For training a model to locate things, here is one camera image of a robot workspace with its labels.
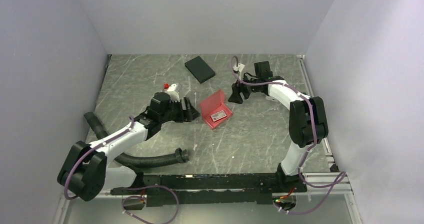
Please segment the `red paper box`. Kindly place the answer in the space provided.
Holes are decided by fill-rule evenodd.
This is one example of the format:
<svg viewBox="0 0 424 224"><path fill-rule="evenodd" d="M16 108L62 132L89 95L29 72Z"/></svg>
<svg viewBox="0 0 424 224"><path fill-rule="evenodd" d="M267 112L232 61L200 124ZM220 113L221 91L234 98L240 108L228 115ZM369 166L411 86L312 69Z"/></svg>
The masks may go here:
<svg viewBox="0 0 424 224"><path fill-rule="evenodd" d="M232 111L225 105L225 94L221 89L203 100L199 106L202 119L212 130L233 115ZM213 122L210 115L215 112L219 112L220 110L224 110L227 117L217 122Z"/></svg>

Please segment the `small red white box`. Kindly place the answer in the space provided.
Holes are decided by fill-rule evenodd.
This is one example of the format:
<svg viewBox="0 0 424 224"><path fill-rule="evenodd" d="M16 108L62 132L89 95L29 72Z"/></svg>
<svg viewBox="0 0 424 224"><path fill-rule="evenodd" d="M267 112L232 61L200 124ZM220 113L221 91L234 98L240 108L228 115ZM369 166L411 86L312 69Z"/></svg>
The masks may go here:
<svg viewBox="0 0 424 224"><path fill-rule="evenodd" d="M220 110L219 112L215 112L210 115L210 118L213 122L217 122L227 117L227 114L224 110Z"/></svg>

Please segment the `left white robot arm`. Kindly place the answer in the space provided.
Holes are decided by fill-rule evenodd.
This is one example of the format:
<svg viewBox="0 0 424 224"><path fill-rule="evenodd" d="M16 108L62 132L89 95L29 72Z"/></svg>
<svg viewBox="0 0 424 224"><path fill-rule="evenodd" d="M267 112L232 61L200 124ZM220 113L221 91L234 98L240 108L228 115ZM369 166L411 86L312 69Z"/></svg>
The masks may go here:
<svg viewBox="0 0 424 224"><path fill-rule="evenodd" d="M166 122L192 122L200 113L184 97L172 100L170 94L157 92L146 109L120 130L108 134L93 112L84 118L97 140L91 143L78 141L72 145L58 174L57 182L64 187L67 200L94 199L104 188L123 186L137 194L144 187L141 169L164 167L189 161L188 150L177 148L171 154L154 157L135 157L125 151L152 138Z"/></svg>

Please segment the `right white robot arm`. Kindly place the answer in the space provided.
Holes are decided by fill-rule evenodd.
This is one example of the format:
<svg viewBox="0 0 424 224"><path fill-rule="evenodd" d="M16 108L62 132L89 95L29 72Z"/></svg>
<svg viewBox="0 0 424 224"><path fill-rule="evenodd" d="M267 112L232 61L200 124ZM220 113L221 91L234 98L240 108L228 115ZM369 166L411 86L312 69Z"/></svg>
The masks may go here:
<svg viewBox="0 0 424 224"><path fill-rule="evenodd" d="M231 103L243 104L252 93L263 93L289 110L291 144L280 167L283 171L275 179L276 187L287 192L295 185L293 175L301 173L306 156L324 138L329 129L324 102L299 92L280 76L273 75L268 61L254 64L255 74L244 72L240 62L230 64L233 76Z"/></svg>

